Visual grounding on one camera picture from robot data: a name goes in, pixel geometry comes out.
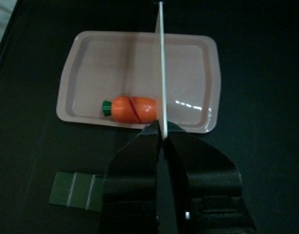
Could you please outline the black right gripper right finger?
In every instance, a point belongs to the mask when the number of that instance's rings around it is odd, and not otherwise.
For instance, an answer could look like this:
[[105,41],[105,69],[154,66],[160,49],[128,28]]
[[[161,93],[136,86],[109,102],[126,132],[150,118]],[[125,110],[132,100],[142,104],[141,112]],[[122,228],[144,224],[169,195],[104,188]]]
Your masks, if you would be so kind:
[[256,234],[242,175],[230,158],[174,123],[165,150],[178,234]]

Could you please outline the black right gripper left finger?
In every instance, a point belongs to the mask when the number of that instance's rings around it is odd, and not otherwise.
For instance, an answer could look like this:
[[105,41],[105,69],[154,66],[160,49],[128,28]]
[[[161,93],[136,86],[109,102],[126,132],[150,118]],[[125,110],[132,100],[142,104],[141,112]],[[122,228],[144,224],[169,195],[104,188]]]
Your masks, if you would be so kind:
[[112,159],[100,234],[157,234],[158,123],[149,124]]

